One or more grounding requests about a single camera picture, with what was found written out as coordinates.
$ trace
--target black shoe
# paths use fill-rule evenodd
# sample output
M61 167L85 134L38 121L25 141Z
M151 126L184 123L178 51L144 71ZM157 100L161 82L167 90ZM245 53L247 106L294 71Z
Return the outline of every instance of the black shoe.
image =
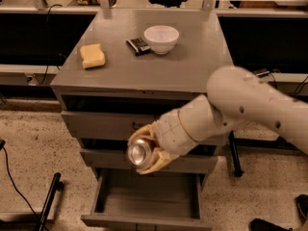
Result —
M270 222L262 219L255 219L250 223L251 231L291 231L290 229L284 229L282 227L276 226Z
M299 213L304 219L307 219L308 216L308 195L302 194L296 199L297 208Z

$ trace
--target sponge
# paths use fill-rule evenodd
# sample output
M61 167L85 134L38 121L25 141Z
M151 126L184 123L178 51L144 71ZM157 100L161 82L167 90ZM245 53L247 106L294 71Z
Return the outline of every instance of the sponge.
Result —
M84 69L101 66L106 62L100 43L82 46L80 54L83 58Z

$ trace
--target speckled floor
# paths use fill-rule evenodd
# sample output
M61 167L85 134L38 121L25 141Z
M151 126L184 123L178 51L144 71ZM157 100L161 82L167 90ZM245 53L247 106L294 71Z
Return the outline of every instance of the speckled floor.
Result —
M0 138L6 141L13 179L35 210L40 210L53 174L60 172L64 191L57 194L48 229L102 231L80 221L82 214L90 213L96 179L79 155L79 145L69 135L60 111L55 101L10 99L0 110ZM275 136L258 125L237 132L237 136L243 135ZM244 176L233 175L226 146L202 192L204 219L213 224L213 231L247 231L254 218L298 228L302 222L295 198L308 193L308 157L299 152L252 148L239 148L239 154ZM0 182L0 212L28 212L9 180L3 151Z

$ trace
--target drawer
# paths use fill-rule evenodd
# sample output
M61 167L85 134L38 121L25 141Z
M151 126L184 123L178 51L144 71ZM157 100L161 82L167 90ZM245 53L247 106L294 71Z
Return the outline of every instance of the drawer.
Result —
M122 168L131 169L126 150L117 150L116 147L109 149L84 149L80 151L85 164L88 167ZM218 162L217 156L207 156L200 152L188 154L174 160L162 168L161 171L200 173L209 175L213 172Z
M154 115L87 112L62 112L62 117L74 138L119 141L155 120Z
M212 230L203 221L197 174L102 169L87 226L119 231Z

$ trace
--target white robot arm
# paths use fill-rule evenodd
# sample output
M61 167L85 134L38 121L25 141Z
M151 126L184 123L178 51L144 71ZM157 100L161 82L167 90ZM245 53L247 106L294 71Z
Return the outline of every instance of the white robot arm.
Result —
M137 131L128 142L128 158L140 174L157 171L202 141L248 121L270 128L308 154L308 104L243 68L226 66L209 78L207 96L201 94Z

